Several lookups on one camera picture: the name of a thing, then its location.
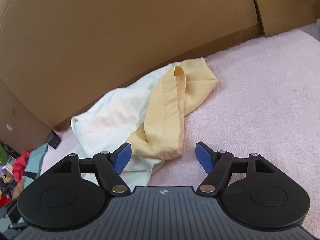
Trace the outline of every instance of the crosshair logo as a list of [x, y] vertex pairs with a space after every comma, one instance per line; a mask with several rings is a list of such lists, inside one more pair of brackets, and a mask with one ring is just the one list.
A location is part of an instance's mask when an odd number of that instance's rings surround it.
[[165, 194], [169, 193], [169, 190], [166, 190], [166, 189], [164, 188], [164, 189], [161, 189], [159, 192], [160, 192], [161, 194], [165, 195]]

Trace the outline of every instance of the white and yellow garment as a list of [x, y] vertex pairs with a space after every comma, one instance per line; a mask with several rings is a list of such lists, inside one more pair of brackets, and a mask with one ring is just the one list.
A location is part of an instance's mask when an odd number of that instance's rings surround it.
[[[203, 58], [171, 63], [127, 88], [104, 95], [87, 112], [74, 116], [79, 145], [72, 151], [91, 158], [115, 151], [124, 142], [132, 158], [121, 174], [131, 190], [146, 186], [164, 161], [182, 155], [184, 116], [196, 109], [218, 83]], [[97, 183], [94, 174], [83, 178]]]

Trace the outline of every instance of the cardboard panel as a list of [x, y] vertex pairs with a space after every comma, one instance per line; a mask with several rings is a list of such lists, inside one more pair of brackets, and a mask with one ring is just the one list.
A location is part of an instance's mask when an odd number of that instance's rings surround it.
[[51, 129], [31, 114], [0, 79], [0, 139], [22, 154], [42, 145]]
[[0, 77], [52, 128], [131, 78], [252, 26], [253, 0], [12, 0]]
[[320, 0], [255, 0], [266, 37], [316, 22]]

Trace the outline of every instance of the teal fabric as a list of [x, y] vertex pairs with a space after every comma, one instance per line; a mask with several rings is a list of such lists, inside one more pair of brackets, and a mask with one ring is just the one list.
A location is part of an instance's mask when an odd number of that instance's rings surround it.
[[[40, 147], [38, 147], [37, 149], [33, 150], [30, 153], [28, 164], [27, 164], [26, 168], [24, 169], [24, 171], [36, 173], [37, 178], [38, 178], [40, 176], [40, 172], [41, 172], [42, 161], [43, 161], [44, 155], [47, 152], [47, 150], [48, 150], [47, 143], [45, 143], [45, 144], [41, 145]], [[25, 178], [24, 188], [29, 186], [34, 181], [33, 179], [31, 179], [27, 176], [24, 176], [24, 178]]]

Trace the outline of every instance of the gray gripper base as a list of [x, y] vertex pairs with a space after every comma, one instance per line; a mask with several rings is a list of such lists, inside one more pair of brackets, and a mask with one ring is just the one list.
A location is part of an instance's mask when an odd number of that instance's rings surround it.
[[18, 240], [314, 240], [301, 227], [261, 232], [231, 220], [214, 198], [191, 187], [136, 187], [110, 201], [92, 223], [73, 231], [46, 232], [28, 227]]

